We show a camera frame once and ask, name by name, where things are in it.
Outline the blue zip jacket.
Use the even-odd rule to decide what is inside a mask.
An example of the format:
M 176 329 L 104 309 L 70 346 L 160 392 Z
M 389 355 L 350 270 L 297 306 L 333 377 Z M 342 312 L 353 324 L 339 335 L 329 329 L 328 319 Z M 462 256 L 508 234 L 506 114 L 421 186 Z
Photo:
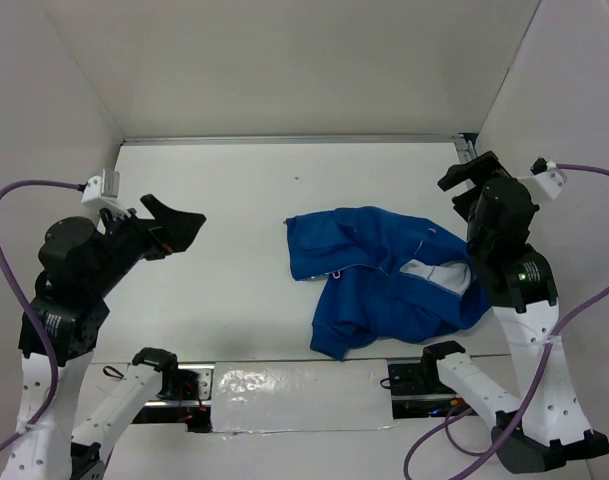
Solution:
M 474 327 L 490 303 L 464 240 L 377 207 L 286 219 L 294 280 L 327 279 L 310 348 L 334 360 L 378 339 L 421 343 Z

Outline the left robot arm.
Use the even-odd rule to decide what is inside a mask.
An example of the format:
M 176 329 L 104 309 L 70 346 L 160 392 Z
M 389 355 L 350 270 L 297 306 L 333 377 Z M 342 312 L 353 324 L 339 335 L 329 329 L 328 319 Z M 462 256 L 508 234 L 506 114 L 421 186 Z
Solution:
M 108 398 L 80 425 L 79 395 L 110 310 L 106 296 L 141 260 L 185 252 L 206 221 L 201 213 L 171 209 L 153 195 L 118 216 L 103 208 L 105 229 L 68 217 L 46 232 L 38 252 L 43 270 L 22 319 L 22 397 L 4 479 L 100 479 L 113 449 L 153 397 L 182 391 L 176 354 L 145 347 Z

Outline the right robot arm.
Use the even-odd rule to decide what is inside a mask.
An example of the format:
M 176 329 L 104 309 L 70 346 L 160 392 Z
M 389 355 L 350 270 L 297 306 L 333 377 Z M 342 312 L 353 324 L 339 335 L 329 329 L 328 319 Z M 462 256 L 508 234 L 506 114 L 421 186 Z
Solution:
M 424 349 L 424 387 L 453 390 L 491 434 L 491 446 L 458 478 L 491 457 L 513 474 L 532 474 L 608 454 L 608 437 L 590 425 L 572 384 L 561 339 L 570 319 L 559 315 L 551 266 L 528 242 L 540 205 L 565 185 L 561 166 L 538 158 L 530 176 L 514 177 L 488 151 L 450 167 L 438 185 L 447 191 L 465 181 L 472 187 L 453 207 L 467 222 L 467 250 L 509 343 L 520 394 L 482 372 L 455 341 Z

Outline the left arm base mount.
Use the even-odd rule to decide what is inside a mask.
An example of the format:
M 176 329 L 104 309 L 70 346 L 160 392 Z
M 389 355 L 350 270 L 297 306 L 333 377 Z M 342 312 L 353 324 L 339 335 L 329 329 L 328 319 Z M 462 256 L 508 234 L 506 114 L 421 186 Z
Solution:
M 205 380 L 194 370 L 178 369 L 171 365 L 160 369 L 151 361 L 138 363 L 164 375 L 160 393 L 148 400 L 132 420 L 133 424 L 182 424 L 191 433 L 209 433 L 211 423 L 211 372 Z

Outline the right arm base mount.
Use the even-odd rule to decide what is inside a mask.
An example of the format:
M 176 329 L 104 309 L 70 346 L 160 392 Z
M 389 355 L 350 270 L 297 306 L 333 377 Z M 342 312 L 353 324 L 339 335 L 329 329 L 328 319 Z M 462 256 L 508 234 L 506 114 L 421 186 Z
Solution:
M 429 379 L 419 362 L 393 362 L 380 386 L 390 393 L 395 420 L 445 417 L 448 411 L 462 403 L 450 388 Z

